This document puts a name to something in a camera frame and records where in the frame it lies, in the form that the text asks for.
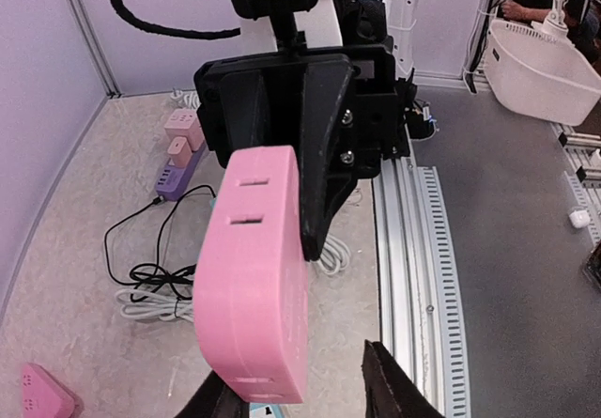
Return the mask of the pink cube socket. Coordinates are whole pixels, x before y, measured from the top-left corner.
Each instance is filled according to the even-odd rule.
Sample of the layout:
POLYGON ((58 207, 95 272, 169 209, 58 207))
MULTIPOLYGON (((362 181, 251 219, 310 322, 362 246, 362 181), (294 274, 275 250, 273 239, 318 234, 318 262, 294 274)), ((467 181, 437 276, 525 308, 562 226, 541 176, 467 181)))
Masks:
POLYGON ((198 151, 205 141, 198 116, 191 109, 176 109, 166 120, 163 128, 171 139, 185 137, 193 152, 198 151))

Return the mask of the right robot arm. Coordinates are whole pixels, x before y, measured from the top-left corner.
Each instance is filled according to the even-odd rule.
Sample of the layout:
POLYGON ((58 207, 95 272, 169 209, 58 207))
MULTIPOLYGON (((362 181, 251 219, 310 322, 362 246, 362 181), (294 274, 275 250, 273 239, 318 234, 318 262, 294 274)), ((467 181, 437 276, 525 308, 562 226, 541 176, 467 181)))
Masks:
POLYGON ((314 261, 358 180, 409 155, 416 88, 397 75, 384 0, 230 1, 267 23, 272 46, 195 73, 199 121, 221 165, 249 147, 294 149, 300 241, 314 261))

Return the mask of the pink square adapter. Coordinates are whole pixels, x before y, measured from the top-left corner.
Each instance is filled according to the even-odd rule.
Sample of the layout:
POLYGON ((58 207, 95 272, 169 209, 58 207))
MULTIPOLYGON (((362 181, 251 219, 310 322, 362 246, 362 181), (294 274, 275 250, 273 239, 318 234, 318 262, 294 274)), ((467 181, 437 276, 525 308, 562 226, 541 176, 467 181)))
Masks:
POLYGON ((235 151, 193 280, 208 365, 252 403, 300 404, 308 371, 308 268, 290 146, 235 151))

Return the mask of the pink triangular power strip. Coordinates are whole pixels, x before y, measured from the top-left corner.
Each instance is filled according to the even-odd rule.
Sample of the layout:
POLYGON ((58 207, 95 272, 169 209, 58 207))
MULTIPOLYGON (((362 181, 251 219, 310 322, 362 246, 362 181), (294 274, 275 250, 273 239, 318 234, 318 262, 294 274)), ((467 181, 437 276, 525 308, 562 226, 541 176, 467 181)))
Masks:
POLYGON ((39 364, 23 365, 21 385, 25 418, 70 418, 81 414, 77 396, 39 364))

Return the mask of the teal power strip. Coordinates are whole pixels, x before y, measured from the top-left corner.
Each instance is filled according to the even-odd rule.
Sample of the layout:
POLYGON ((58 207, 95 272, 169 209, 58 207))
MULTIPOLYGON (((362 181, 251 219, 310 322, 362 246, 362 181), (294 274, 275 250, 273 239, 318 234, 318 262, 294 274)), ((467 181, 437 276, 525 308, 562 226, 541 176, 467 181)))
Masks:
POLYGON ((283 418, 279 405, 252 403, 249 408, 250 418, 283 418))

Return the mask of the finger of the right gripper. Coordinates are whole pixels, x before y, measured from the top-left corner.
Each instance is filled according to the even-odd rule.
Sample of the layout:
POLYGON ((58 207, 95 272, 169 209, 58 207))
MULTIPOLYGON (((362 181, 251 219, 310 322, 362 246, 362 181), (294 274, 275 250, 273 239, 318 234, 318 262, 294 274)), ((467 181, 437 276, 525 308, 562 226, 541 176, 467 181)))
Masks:
POLYGON ((319 260, 331 221, 356 185, 339 159, 348 147, 342 115, 353 75, 344 55, 320 56, 303 77, 300 112, 300 240, 304 258, 319 260))
POLYGON ((270 101, 261 70, 226 74, 220 81, 223 120, 230 154, 270 144, 270 101))

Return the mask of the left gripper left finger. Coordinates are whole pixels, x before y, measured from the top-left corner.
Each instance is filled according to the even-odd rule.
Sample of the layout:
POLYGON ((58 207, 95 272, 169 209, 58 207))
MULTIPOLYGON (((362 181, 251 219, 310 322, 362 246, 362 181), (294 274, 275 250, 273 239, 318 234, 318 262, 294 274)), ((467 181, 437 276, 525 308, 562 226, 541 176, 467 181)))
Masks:
POLYGON ((176 418, 248 418, 249 403, 211 371, 176 418))

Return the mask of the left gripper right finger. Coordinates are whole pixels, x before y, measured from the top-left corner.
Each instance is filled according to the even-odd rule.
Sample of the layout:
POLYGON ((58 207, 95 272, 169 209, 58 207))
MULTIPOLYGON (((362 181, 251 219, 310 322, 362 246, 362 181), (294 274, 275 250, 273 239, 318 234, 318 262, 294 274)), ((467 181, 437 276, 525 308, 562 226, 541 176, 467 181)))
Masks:
POLYGON ((378 341, 364 341, 366 418, 443 418, 378 341))

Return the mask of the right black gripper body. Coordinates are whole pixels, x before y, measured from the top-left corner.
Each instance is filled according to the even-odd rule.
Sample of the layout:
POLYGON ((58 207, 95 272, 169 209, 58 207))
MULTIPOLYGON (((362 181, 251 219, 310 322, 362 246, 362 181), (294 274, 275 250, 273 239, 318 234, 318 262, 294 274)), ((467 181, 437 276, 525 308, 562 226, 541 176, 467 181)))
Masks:
POLYGON ((201 105, 197 111, 208 147, 220 165, 232 154, 227 146, 220 81, 226 74, 261 70, 270 101, 270 144, 291 146, 299 160, 303 77, 307 65, 320 56, 344 55, 353 75, 342 115, 342 134, 348 143, 339 159, 354 178, 373 178, 382 159, 405 155, 402 134, 404 99, 398 94, 394 59, 383 45, 354 45, 318 49, 284 50, 205 63, 193 76, 201 105))

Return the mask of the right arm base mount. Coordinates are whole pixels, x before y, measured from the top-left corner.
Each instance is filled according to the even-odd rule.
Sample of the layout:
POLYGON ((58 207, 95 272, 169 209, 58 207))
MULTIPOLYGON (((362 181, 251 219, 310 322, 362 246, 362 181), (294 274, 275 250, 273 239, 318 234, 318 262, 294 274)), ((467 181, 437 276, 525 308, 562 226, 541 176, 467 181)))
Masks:
POLYGON ((404 117, 409 137, 417 141, 432 138, 438 128, 430 111, 430 103, 417 98, 418 88, 411 81, 400 79, 396 86, 398 94, 404 99, 404 117))

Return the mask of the purple power strip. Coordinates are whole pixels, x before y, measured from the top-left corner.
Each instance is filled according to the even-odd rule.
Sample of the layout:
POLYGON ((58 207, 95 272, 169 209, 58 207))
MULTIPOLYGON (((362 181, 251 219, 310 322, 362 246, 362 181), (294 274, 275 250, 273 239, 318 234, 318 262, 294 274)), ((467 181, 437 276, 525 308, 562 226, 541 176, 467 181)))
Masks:
POLYGON ((190 162, 184 168, 175 167, 168 163, 155 183, 156 195, 165 201, 177 202, 186 192, 196 166, 202 160, 206 151, 206 147, 202 146, 197 152, 194 152, 190 162))

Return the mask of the beige pink charger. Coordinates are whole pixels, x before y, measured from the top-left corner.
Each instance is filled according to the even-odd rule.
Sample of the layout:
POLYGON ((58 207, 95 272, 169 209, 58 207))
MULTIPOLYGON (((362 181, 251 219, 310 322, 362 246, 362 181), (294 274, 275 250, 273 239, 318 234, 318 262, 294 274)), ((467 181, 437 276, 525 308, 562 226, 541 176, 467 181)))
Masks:
POLYGON ((185 136, 176 136, 167 149, 169 163, 176 168, 186 168, 192 159, 193 151, 185 136))

